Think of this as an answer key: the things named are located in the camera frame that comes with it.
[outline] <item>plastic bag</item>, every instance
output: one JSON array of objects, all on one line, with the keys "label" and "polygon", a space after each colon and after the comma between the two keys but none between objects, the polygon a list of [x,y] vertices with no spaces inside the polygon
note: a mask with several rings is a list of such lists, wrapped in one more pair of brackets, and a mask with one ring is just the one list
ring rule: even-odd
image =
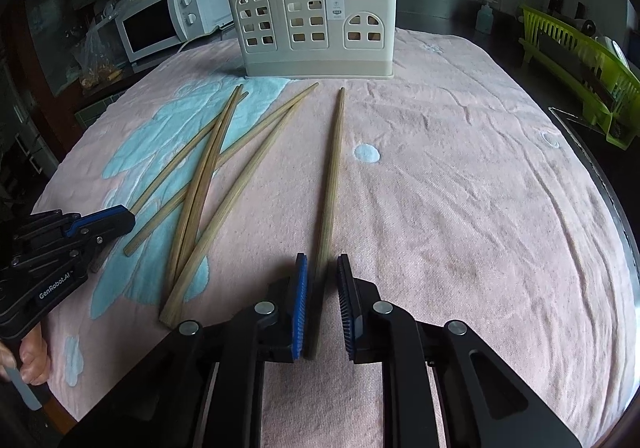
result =
[{"label": "plastic bag", "polygon": [[113,64],[110,50],[102,43],[95,22],[91,23],[84,40],[72,49],[72,54],[82,68],[80,84],[85,90],[110,81],[120,71]]}]

